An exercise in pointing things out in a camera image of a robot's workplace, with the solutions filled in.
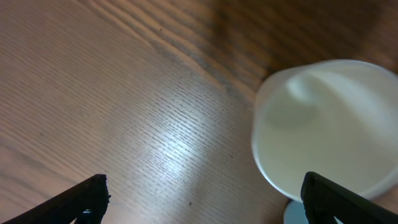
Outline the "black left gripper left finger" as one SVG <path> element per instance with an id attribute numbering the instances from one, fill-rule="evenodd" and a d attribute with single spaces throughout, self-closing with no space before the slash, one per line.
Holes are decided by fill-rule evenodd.
<path id="1" fill-rule="evenodd" d="M 100 224 L 111 197 L 106 181 L 105 174 L 95 174 L 4 224 Z"/>

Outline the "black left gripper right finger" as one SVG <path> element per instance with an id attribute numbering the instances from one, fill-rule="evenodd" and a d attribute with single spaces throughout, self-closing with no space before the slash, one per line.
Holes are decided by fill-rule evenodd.
<path id="1" fill-rule="evenodd" d="M 307 172 L 301 199 L 309 224 L 397 224 L 397 214 L 315 172 Z"/>

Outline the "light blue plastic cup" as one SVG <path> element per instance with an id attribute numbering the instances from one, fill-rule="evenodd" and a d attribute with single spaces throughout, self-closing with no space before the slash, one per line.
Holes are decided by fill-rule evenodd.
<path id="1" fill-rule="evenodd" d="M 284 224 L 309 224 L 302 202 L 289 200 L 283 214 Z"/>

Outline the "white plastic cup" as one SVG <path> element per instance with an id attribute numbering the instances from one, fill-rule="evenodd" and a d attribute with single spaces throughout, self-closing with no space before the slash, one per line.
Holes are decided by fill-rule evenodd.
<path id="1" fill-rule="evenodd" d="M 310 171 L 378 197 L 397 185 L 397 75 L 359 60 L 279 71 L 256 94 L 251 146 L 288 198 L 301 199 Z"/>

